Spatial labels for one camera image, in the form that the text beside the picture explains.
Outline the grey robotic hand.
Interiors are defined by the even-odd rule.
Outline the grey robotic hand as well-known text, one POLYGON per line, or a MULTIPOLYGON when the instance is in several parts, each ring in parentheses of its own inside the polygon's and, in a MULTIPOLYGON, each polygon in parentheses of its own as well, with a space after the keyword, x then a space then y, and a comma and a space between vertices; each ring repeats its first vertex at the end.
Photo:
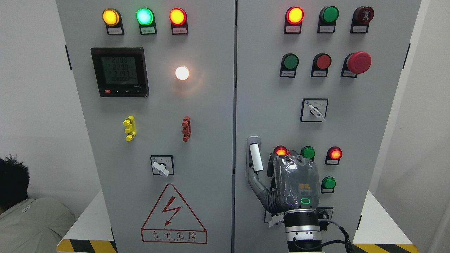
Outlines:
POLYGON ((259 180, 254 165, 247 169, 247 180, 265 211, 278 214, 296 209, 315 210, 320 201, 318 169, 312 160, 291 151, 287 155, 272 153, 268 172, 275 180, 268 189, 259 180))

